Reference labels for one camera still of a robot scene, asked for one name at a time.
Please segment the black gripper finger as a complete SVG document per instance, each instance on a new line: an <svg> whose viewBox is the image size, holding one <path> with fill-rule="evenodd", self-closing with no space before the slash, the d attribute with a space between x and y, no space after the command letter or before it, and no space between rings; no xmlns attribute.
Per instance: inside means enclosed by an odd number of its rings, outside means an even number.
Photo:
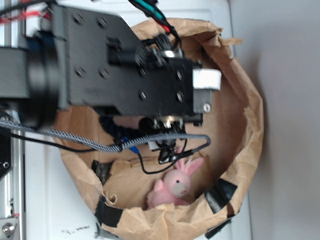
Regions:
<svg viewBox="0 0 320 240"><path fill-rule="evenodd" d="M159 151L158 163L161 165L175 164L182 152L182 147L176 146L175 140L150 141L149 149L152 152Z"/></svg>

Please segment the white padded gripper finger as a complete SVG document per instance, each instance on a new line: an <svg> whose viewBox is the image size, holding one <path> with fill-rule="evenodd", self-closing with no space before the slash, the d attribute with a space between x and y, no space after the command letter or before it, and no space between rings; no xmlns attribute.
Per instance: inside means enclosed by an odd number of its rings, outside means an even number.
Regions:
<svg viewBox="0 0 320 240"><path fill-rule="evenodd" d="M221 90L221 72L217 69L193 69L192 84L194 89Z"/></svg>

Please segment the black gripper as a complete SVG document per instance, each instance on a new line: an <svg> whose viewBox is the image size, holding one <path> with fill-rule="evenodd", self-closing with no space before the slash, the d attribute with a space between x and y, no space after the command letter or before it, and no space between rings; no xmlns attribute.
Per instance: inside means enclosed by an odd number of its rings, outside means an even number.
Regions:
<svg viewBox="0 0 320 240"><path fill-rule="evenodd" d="M51 16L60 108L202 123L194 109L194 62L182 52L146 47L117 15L53 4Z"/></svg>

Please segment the robot arm black link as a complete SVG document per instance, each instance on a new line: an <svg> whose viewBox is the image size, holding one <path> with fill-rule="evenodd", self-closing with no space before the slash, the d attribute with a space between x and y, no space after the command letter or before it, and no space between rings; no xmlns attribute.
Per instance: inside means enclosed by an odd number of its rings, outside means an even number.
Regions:
<svg viewBox="0 0 320 240"><path fill-rule="evenodd" d="M59 64L54 35L23 36L18 48L0 48L0 110L17 111L34 130L49 129L59 103Z"/></svg>

